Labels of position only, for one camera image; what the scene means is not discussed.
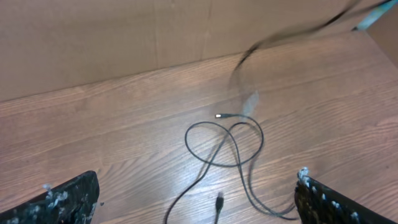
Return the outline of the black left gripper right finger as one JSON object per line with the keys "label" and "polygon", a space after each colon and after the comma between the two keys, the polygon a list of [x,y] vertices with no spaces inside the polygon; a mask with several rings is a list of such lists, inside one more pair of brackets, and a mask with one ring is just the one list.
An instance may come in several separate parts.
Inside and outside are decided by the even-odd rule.
{"label": "black left gripper right finger", "polygon": [[308,175],[297,173],[295,205],[303,224],[395,224]]}

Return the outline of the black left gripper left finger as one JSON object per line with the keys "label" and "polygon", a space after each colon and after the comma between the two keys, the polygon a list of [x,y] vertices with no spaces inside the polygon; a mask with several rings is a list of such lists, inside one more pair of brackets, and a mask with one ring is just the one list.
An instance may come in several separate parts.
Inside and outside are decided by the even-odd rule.
{"label": "black left gripper left finger", "polygon": [[100,186],[95,171],[86,171],[1,213],[3,224],[90,224]]}

